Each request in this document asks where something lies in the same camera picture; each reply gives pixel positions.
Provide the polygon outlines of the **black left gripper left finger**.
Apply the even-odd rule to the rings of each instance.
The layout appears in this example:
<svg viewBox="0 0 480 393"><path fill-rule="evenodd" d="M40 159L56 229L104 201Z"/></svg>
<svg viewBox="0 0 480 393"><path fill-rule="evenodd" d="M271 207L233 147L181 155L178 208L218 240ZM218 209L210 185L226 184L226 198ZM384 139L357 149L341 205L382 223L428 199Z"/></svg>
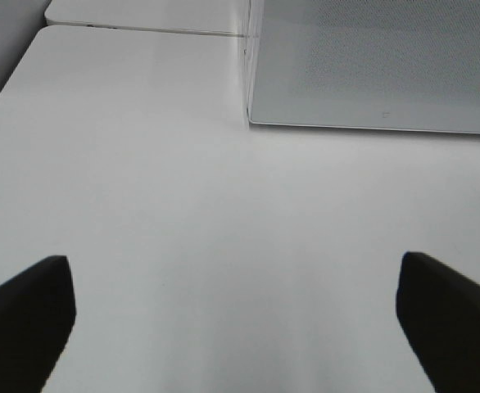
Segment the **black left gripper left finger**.
<svg viewBox="0 0 480 393"><path fill-rule="evenodd" d="M64 255L49 256L0 285L0 392L42 391L75 318Z"/></svg>

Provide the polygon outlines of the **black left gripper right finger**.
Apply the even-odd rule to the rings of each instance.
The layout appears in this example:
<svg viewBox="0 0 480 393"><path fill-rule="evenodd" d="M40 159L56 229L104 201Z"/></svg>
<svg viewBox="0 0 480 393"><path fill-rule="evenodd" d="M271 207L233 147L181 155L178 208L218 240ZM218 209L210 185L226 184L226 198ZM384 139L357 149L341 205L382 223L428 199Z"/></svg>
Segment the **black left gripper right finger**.
<svg viewBox="0 0 480 393"><path fill-rule="evenodd" d="M480 392L480 285L422 252L401 260L396 316L436 392Z"/></svg>

